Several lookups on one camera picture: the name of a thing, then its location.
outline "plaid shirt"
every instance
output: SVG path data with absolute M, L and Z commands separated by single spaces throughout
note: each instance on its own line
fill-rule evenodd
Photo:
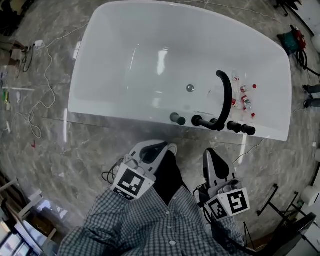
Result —
M 218 223 L 244 245 L 233 218 Z M 167 206 L 155 189 L 129 202 L 109 189 L 95 200 L 83 227 L 62 241 L 61 256 L 244 256 L 242 251 L 206 233 L 196 199 L 183 186 Z

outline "white bathtub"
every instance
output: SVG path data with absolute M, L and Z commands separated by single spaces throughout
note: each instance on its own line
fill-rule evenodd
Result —
M 224 89 L 217 70 L 230 80 L 237 70 L 247 85 L 257 85 L 247 93 L 255 118 L 232 108 L 228 121 L 254 126 L 257 137 L 287 140 L 292 85 L 285 51 L 231 18 L 171 2 L 111 2 L 94 12 L 76 59 L 68 108 L 178 125 L 170 120 L 176 112 L 186 119 L 184 126 L 194 127 L 194 115 L 207 121 L 220 115 Z

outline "gray marble floor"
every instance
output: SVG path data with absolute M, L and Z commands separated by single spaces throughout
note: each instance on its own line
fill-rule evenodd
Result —
M 106 0 L 36 0 L 25 15 L 15 37 L 25 45 L 36 40 L 49 44 L 72 30 L 85 25 L 94 10 Z M 223 6 L 251 9 L 230 9 Z M 278 44 L 277 34 L 286 33 L 290 25 L 298 26 L 307 41 L 308 65 L 319 71 L 320 58 L 311 44 L 311 36 L 292 14 L 284 17 L 282 10 L 275 10 L 269 0 L 205 0 L 185 3 L 231 17 L 271 38 Z M 233 161 L 241 154 L 261 143 L 256 137 L 238 134 L 198 130 L 142 121 L 122 120 L 101 116 L 68 112 L 68 97 L 77 42 L 82 40 L 85 29 L 77 30 L 68 37 L 56 41 L 48 48 L 53 62 L 47 71 L 55 103 L 47 109 L 39 104 L 34 109 L 33 124 L 39 126 L 42 138 L 35 138 L 29 124 L 16 112 L 28 115 L 39 101 L 46 105 L 53 102 L 44 72 L 50 63 L 47 50 L 34 51 L 33 61 L 27 73 L 18 78 L 14 68 L 8 67 L 5 86 L 34 89 L 21 91 L 17 103 L 16 92 L 11 91 L 11 109 L 0 105 L 0 128 L 6 121 L 13 121 L 12 131 L 3 132 L 0 147 L 1 168 L 9 178 L 17 177 L 27 196 L 41 190 L 51 202 L 51 211 L 57 216 L 55 225 L 63 233 L 81 225 L 95 197 L 108 184 L 101 179 L 102 171 L 108 170 L 117 159 L 138 142 L 162 139 L 178 145 L 177 163 L 187 186 L 193 190 L 204 182 L 202 155 L 213 147 L 226 153 Z M 266 139 L 259 147 L 236 162 L 238 177 L 248 189 L 251 210 L 237 216 L 243 227 L 246 222 L 254 238 L 270 233 L 280 218 L 267 208 L 262 216 L 261 208 L 272 191 L 272 185 L 280 186 L 273 202 L 284 210 L 293 198 L 294 191 L 301 192 L 314 175 L 315 147 L 319 140 L 320 110 L 303 108 L 306 95 L 302 84 L 318 84 L 318 78 L 301 70 L 290 57 L 292 72 L 292 112 L 289 137 L 286 142 Z

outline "drain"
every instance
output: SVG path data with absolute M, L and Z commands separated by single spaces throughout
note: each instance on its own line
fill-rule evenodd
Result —
M 192 84 L 188 84 L 186 86 L 186 90 L 189 92 L 189 93 L 193 93 L 195 91 L 195 87 L 192 85 Z

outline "curved faucet spout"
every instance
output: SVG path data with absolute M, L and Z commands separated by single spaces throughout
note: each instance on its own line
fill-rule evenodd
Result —
M 228 116 L 231 111 L 231 105 L 232 105 L 232 87 L 231 82 L 227 74 L 221 70 L 218 70 L 216 72 L 217 77 L 219 77 L 222 80 L 223 88 L 224 88 L 224 101 L 223 101 L 223 107 L 221 114 L 218 118 L 218 120 L 215 120 L 213 122 L 204 121 L 200 115 L 195 115 L 192 118 L 192 124 L 194 126 L 203 126 L 210 130 L 218 130 L 221 131 L 225 127 L 225 122 L 228 119 Z

